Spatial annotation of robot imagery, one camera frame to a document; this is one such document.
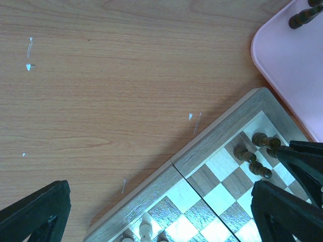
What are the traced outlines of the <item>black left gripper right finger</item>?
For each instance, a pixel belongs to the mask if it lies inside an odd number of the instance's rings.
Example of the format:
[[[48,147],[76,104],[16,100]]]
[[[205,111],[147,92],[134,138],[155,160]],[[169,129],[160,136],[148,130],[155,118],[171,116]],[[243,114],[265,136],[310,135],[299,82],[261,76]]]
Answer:
[[[322,241],[322,209],[267,181],[257,181],[251,194],[262,241]]]

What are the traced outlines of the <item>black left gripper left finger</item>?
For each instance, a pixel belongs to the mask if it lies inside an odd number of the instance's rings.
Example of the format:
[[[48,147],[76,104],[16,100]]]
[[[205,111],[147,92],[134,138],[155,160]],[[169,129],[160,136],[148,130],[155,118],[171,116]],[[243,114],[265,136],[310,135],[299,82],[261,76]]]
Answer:
[[[57,180],[1,210],[1,241],[61,241],[71,210],[67,180]]]

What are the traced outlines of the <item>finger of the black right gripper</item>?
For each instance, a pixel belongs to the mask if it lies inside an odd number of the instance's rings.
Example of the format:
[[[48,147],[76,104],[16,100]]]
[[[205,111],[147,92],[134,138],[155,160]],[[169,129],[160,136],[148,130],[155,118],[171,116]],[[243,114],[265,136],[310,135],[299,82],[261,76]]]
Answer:
[[[322,143],[290,141],[277,158],[295,177],[312,204],[322,208]]]

